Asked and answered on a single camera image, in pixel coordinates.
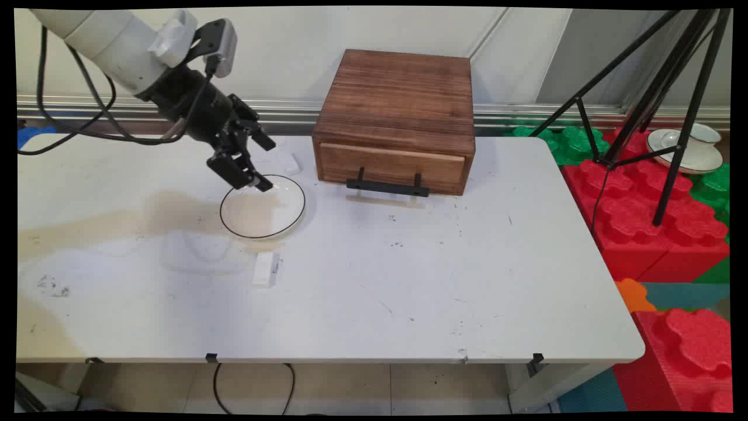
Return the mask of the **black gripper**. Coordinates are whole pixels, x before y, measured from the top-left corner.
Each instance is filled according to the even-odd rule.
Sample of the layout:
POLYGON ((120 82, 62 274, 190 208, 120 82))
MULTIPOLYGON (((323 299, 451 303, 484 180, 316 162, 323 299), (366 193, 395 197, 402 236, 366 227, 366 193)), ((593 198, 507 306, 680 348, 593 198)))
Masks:
POLYGON ((237 190, 272 189, 272 181, 253 165, 240 128, 264 151, 272 151, 277 144, 260 125, 259 114, 238 96, 222 93, 205 75, 181 65, 161 75, 139 93, 139 99, 156 104, 158 112, 170 122, 184 120, 181 127, 159 142, 175 142, 187 135, 212 147, 222 146, 206 161, 216 175, 237 190))

